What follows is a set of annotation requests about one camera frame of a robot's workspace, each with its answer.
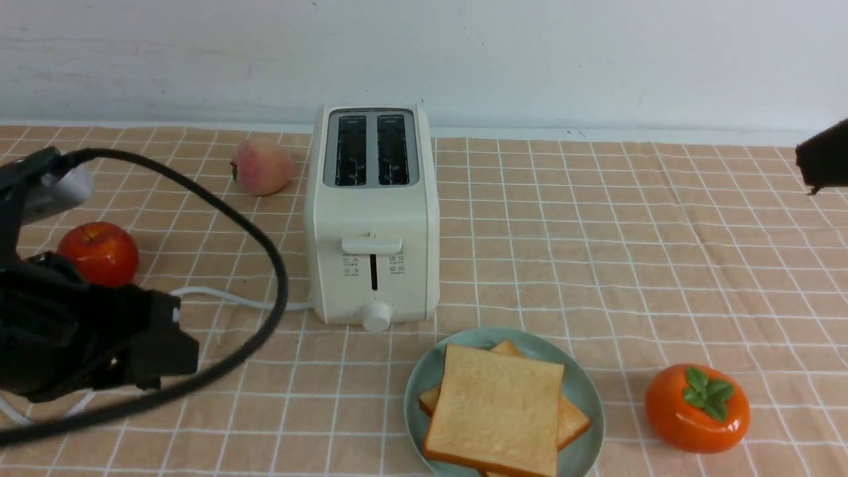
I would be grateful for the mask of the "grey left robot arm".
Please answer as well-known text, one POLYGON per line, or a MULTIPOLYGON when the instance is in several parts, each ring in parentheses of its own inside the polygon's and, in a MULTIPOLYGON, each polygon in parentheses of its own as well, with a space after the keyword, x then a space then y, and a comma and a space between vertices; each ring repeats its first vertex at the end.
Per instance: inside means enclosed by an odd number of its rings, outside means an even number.
POLYGON ((54 252, 18 255, 21 227, 91 192, 81 163, 54 147, 2 166, 1 386, 34 403, 79 390, 160 389, 162 378, 199 368, 178 296, 93 284, 54 252))

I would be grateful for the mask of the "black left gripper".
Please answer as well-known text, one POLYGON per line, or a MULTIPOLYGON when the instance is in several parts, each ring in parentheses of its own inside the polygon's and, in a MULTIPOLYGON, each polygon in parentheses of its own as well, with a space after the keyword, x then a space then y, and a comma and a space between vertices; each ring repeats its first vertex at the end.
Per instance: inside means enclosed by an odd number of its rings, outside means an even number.
POLYGON ((4 392, 42 403, 80 390, 158 390, 162 378, 199 368, 176 296, 91 284, 51 252, 2 260, 1 282, 4 392))

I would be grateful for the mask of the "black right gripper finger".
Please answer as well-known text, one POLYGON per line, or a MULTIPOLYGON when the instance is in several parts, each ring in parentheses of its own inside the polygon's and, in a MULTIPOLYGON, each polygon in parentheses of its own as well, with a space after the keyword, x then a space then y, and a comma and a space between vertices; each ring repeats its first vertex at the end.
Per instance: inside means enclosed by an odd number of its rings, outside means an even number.
POLYGON ((847 121, 815 134, 794 149, 796 166, 810 187, 808 196, 822 188, 847 187, 847 121))

